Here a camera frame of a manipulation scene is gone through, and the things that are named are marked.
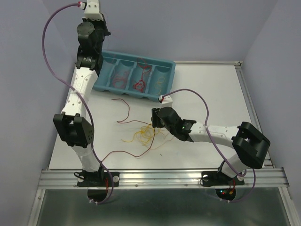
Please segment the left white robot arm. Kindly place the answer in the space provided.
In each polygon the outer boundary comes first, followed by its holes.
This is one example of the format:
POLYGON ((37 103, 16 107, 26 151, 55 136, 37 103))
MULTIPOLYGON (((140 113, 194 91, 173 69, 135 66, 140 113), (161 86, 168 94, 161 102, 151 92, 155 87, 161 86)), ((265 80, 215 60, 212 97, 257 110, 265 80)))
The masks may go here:
POLYGON ((77 34, 74 81, 65 107, 54 115, 53 121, 60 139, 75 151, 82 170, 89 173, 88 180, 98 186, 104 182, 105 174, 93 153, 94 126, 92 120, 86 119, 91 115, 87 103, 103 65, 103 42, 110 32, 102 13, 88 13, 78 25, 77 34))

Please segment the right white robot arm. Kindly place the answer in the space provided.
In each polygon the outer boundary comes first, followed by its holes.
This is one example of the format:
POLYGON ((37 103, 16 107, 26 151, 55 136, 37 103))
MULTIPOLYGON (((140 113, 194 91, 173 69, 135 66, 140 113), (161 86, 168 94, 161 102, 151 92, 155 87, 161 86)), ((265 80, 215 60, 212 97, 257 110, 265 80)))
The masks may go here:
POLYGON ((235 176, 242 177, 245 170, 261 169, 270 147, 270 141, 255 126, 242 122, 237 127, 208 126, 195 120, 182 119, 171 107, 153 108, 151 122, 154 128, 166 128, 183 142, 208 142, 235 150, 226 158, 216 172, 217 180, 226 184, 235 176))

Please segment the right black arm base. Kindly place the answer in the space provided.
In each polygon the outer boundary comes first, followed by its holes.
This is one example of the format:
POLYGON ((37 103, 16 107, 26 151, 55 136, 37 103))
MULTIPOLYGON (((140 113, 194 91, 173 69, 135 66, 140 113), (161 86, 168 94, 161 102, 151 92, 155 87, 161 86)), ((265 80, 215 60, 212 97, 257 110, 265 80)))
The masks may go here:
POLYGON ((231 202, 236 197, 236 187, 244 185, 245 182, 244 180, 239 180, 237 176, 229 178, 217 171, 203 171, 201 172, 199 184, 203 187, 216 186, 215 192, 218 198, 222 201, 231 202))

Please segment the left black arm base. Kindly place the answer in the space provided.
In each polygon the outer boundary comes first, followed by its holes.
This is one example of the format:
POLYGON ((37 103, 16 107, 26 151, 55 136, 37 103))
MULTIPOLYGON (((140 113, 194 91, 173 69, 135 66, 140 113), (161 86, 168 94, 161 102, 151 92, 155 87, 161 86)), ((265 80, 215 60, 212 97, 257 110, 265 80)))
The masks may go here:
POLYGON ((91 203, 96 205, 104 203, 110 196, 110 188, 119 186, 119 172, 109 173, 102 167, 96 172, 87 172, 85 170, 74 172, 77 178, 77 187, 87 188, 87 197, 91 203))

